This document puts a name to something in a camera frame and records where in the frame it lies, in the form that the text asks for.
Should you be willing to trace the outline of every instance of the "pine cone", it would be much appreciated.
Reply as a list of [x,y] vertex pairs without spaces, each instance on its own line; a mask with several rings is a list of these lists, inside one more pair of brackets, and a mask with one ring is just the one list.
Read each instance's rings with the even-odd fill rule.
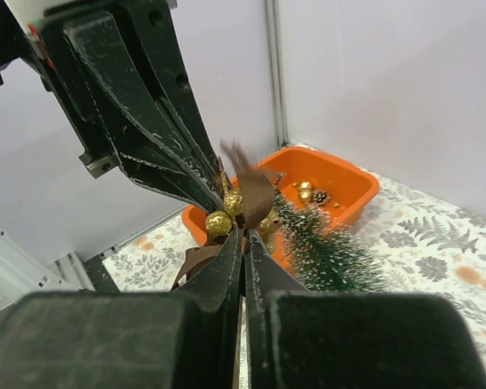
[[326,205],[330,202],[331,196],[325,190],[315,190],[313,192],[312,200],[317,205]]

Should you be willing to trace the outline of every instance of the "green tinsel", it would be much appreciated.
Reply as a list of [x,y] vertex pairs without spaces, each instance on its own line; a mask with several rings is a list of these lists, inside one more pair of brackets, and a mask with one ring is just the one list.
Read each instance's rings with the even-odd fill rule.
[[307,289],[334,292],[379,292],[382,272],[359,240],[344,231],[328,231],[330,216],[316,205],[301,209],[276,193],[283,252],[296,278]]

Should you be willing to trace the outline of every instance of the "white partition panel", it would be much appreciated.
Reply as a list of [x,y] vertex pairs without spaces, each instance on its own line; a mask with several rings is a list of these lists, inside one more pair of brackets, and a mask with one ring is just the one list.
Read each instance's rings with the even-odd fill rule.
[[[237,139],[256,157],[276,148],[266,17],[260,0],[180,0],[172,11],[211,141]],[[22,62],[0,87],[0,222],[49,263],[99,254],[183,204],[118,171],[94,180],[55,98]]]
[[288,130],[486,215],[486,0],[280,0]]

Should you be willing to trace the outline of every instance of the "brown bow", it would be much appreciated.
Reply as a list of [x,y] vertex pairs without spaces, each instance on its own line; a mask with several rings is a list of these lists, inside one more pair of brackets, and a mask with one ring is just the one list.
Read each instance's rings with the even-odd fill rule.
[[[222,143],[221,148],[232,162],[240,184],[241,196],[245,204],[245,229],[255,229],[274,206],[275,189],[263,171],[252,168],[239,146],[233,144],[229,147]],[[243,237],[241,247],[244,253],[248,246],[249,242]],[[220,252],[221,247],[222,245],[216,244],[209,238],[204,247],[188,249],[185,252],[185,262],[175,278],[172,290],[179,287],[178,281],[183,276],[186,281],[189,281],[198,274]]]

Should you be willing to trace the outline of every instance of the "orange plastic container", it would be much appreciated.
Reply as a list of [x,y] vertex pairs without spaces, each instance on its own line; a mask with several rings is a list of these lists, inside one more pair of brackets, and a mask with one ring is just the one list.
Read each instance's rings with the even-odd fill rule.
[[[331,201],[323,209],[331,215],[330,229],[341,224],[356,223],[365,204],[380,190],[378,180],[373,175],[336,156],[304,147],[286,147],[267,157],[259,166],[286,173],[279,188],[283,195],[298,207],[302,204],[294,183],[310,181],[314,189],[326,190],[331,196]],[[233,178],[232,182],[237,186],[236,178]],[[207,242],[206,217],[204,211],[192,205],[182,213],[184,225],[200,246]],[[281,241],[280,234],[277,234],[276,250],[272,258],[290,271],[288,259],[284,257],[281,249]]]

